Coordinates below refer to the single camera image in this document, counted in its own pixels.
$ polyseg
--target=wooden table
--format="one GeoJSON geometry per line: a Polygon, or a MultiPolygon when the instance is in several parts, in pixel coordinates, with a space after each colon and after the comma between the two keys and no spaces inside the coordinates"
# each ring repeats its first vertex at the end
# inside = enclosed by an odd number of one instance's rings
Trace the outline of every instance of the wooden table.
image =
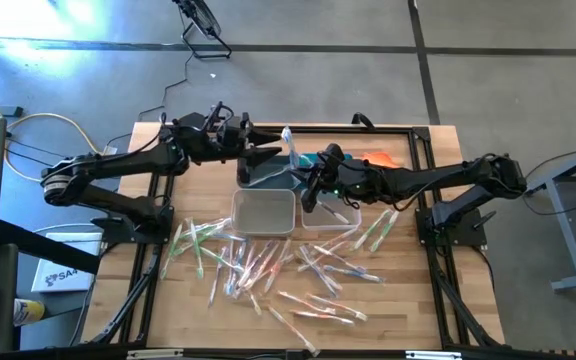
{"type": "MultiPolygon", "coordinates": [[[[150,140],[158,124],[137,123],[130,150],[150,140]]],[[[457,132],[453,126],[430,126],[432,146],[437,166],[462,160],[457,132]]],[[[393,160],[412,168],[406,137],[399,135],[295,134],[300,152],[323,150],[329,143],[338,143],[344,152],[355,157],[364,152],[386,151],[393,160]]],[[[175,225],[193,217],[196,224],[230,216],[236,184],[236,162],[191,165],[186,174],[175,181],[172,205],[175,225]]],[[[150,175],[127,176],[121,180],[120,192],[128,196],[145,195],[150,175]]],[[[443,191],[444,199],[454,198],[464,188],[443,191]]],[[[386,208],[384,204],[362,205],[363,222],[360,234],[386,208]]],[[[378,252],[367,248],[351,254],[351,261],[383,276],[386,284],[372,284],[337,274],[343,286],[340,302],[366,313],[369,320],[354,328],[319,319],[294,318],[287,311],[300,308],[276,294],[277,290],[303,296],[306,292],[326,295],[323,283],[312,271],[297,273],[296,263],[284,266],[273,290],[261,299],[262,308],[270,303],[286,319],[320,349],[439,349],[437,319],[425,250],[418,244],[413,209],[400,214],[397,223],[378,252]]],[[[330,239],[340,232],[307,232],[301,228],[301,210],[292,234],[293,249],[308,242],[330,239]]],[[[206,246],[217,252],[225,241],[210,240],[206,246]]],[[[123,302],[133,265],[135,246],[119,245],[104,256],[97,276],[92,301],[84,328],[83,340],[99,333],[123,302]]],[[[503,343],[503,333],[495,303],[488,269],[470,248],[455,248],[455,262],[462,298],[490,335],[503,343]]],[[[157,286],[149,347],[183,348],[303,348],[301,341],[280,324],[268,311],[257,316],[250,302],[241,297],[234,301],[218,291],[215,304],[208,308],[208,297],[215,276],[215,263],[204,257],[205,278],[196,276],[196,260],[191,251],[177,259],[168,269],[167,278],[157,286]]],[[[256,285],[261,292],[263,284],[256,285]]],[[[453,338],[456,337],[454,313],[444,298],[453,338]]],[[[133,318],[134,336],[140,320],[141,304],[133,318]]]]}

